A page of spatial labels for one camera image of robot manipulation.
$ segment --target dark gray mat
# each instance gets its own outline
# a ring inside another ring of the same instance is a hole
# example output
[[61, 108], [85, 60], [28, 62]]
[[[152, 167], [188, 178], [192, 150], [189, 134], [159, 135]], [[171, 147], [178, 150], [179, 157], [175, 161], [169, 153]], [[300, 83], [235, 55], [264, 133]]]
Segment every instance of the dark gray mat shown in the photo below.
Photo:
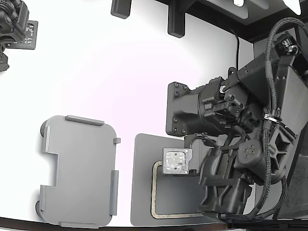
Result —
[[299, 156], [278, 218], [308, 217], [308, 156]]
[[[155, 219], [151, 214], [152, 171], [157, 161], [162, 161], [163, 148], [183, 148], [184, 141], [172, 138], [139, 134], [135, 140], [131, 223], [134, 226], [190, 225], [218, 222], [211, 218]], [[197, 213], [204, 198], [198, 177], [164, 176], [158, 167], [156, 213]]]

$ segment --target rounded rectangular cover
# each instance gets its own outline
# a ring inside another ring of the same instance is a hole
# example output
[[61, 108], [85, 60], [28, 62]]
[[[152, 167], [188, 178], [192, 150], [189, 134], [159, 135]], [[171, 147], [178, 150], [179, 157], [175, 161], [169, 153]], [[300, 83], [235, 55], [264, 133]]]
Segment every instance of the rounded rectangular cover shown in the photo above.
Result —
[[43, 152], [58, 155], [56, 185], [41, 185], [37, 213], [63, 227], [99, 228], [116, 215], [116, 138], [103, 121], [54, 116], [41, 127]]

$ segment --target bolt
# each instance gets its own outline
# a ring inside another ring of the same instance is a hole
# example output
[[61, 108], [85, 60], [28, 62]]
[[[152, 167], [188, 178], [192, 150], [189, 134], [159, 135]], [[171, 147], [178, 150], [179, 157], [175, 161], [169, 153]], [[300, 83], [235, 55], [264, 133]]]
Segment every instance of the bolt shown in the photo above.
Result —
[[227, 87], [226, 85], [220, 86], [219, 92], [220, 92], [221, 94], [224, 94], [224, 93], [225, 93], [225, 92], [224, 92], [224, 89], [225, 89], [226, 87]]
[[234, 100], [234, 95], [229, 98], [229, 101], [232, 102]]

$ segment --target white surface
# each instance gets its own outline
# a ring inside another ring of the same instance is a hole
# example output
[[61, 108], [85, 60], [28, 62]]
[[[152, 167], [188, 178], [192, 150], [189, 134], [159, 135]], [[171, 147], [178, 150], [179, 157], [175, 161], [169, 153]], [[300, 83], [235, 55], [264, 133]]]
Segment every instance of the white surface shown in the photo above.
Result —
[[283, 0], [285, 5], [289, 7], [297, 15], [301, 15], [302, 11], [300, 9], [299, 0]]
[[[131, 15], [111, 16], [111, 0], [27, 0], [38, 20], [35, 51], [6, 50], [11, 68], [0, 74], [0, 217], [41, 221], [39, 187], [54, 184], [55, 158], [41, 153], [41, 124], [54, 115], [104, 120], [122, 143], [118, 216], [109, 226], [131, 226], [134, 139], [166, 136], [167, 86], [193, 89], [226, 77], [235, 66], [236, 39], [187, 15], [186, 36], [167, 34], [167, 6], [133, 0]], [[240, 67], [253, 59], [241, 40]]]

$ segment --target wire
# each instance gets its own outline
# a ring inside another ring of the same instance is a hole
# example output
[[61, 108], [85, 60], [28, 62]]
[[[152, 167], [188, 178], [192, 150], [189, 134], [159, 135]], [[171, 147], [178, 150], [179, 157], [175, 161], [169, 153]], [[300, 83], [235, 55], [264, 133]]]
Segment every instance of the wire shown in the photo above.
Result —
[[13, 20], [18, 19], [18, 14], [16, 9], [11, 2], [7, 2], [6, 0], [0, 0], [0, 9], [4, 10], [4, 12]]
[[269, 192], [270, 192], [270, 183], [271, 183], [271, 161], [270, 161], [270, 150], [269, 150], [269, 136], [270, 136], [270, 127], [272, 122], [270, 120], [264, 121], [263, 124], [263, 150], [264, 150], [264, 159], [266, 162], [266, 179], [264, 182], [262, 195], [254, 207], [254, 209], [246, 215], [233, 215], [226, 214], [225, 218], [227, 220], [232, 220], [234, 223], [246, 223], [252, 222], [256, 218], [258, 212], [263, 207]]
[[205, 136], [195, 136], [189, 142], [189, 148], [190, 149], [193, 148], [193, 142], [195, 142], [195, 140], [209, 141], [212, 145], [214, 145], [214, 147], [217, 147], [217, 144], [213, 140], [211, 140], [210, 138], [205, 137]]
[[237, 36], [237, 34], [234, 32], [234, 30], [232, 30], [231, 28], [229, 28], [229, 30], [235, 35], [236, 40], [237, 40], [237, 48], [236, 48], [236, 70], [239, 70], [239, 52], [240, 52], [240, 39]]
[[272, 209], [268, 210], [267, 212], [257, 215], [256, 221], [264, 220], [270, 215], [273, 215], [276, 212], [276, 210], [282, 206], [283, 201], [285, 200], [287, 196], [287, 192], [288, 192], [288, 183], [287, 183], [287, 178], [285, 176], [281, 179], [281, 183], [282, 183], [282, 193], [280, 195], [278, 203]]
[[269, 108], [270, 108], [272, 116], [274, 116], [276, 111], [277, 111], [277, 93], [276, 93], [276, 88], [275, 88], [275, 84], [274, 84], [273, 70], [272, 70], [272, 67], [271, 67], [270, 53], [271, 53], [271, 50], [272, 50], [274, 37], [275, 37], [277, 31], [279, 30], [279, 28], [281, 28], [283, 25], [285, 25], [287, 23], [298, 24], [299, 26], [301, 26], [303, 28], [306, 36], [308, 37], [308, 30], [305, 27], [305, 24], [302, 21], [298, 20], [297, 18], [292, 18], [292, 17], [284, 18], [284, 19], [280, 20], [278, 23], [276, 23], [276, 25], [270, 31], [267, 46], [266, 46], [265, 73], [266, 73], [266, 79], [268, 81], [270, 94], [271, 94], [271, 100], [269, 102]]
[[[265, 71], [266, 71], [266, 79], [269, 84], [269, 89], [270, 89], [270, 98], [269, 98], [269, 111], [272, 116], [276, 115], [277, 112], [277, 93], [276, 93], [276, 88], [274, 84], [274, 77], [273, 77], [273, 71], [271, 67], [271, 60], [270, 60], [270, 54], [273, 46], [273, 41], [274, 37], [279, 30], [279, 28], [287, 23], [295, 23], [300, 25], [306, 36], [308, 37], [308, 29], [305, 27], [305, 24], [296, 19], [296, 18], [284, 18], [280, 20], [271, 30], [269, 37], [268, 37], [268, 42], [267, 42], [267, 47], [266, 47], [266, 61], [265, 61]], [[265, 162], [266, 162], [266, 179], [264, 182], [264, 187], [262, 190], [262, 195], [261, 198], [259, 199], [257, 205], [255, 208], [247, 215], [230, 215], [230, 214], [225, 214], [226, 219], [230, 219], [233, 222], [236, 223], [243, 223], [243, 222], [251, 222], [255, 220], [263, 220], [266, 217], [270, 216], [273, 211], [277, 210], [279, 207], [282, 206], [283, 200], [286, 197], [286, 192], [287, 192], [287, 184], [286, 184], [286, 179], [283, 177], [282, 179], [282, 186], [283, 186], [283, 191], [281, 194], [281, 197], [279, 199], [279, 202], [277, 205], [267, 211], [266, 213], [262, 213], [260, 215], [257, 215], [258, 212], [261, 210], [263, 207], [269, 192], [270, 192], [270, 184], [271, 184], [271, 161], [270, 161], [270, 151], [269, 151], [269, 136], [270, 136], [270, 128], [271, 128], [271, 121], [264, 121], [263, 125], [263, 149], [264, 149], [264, 157], [265, 157]]]

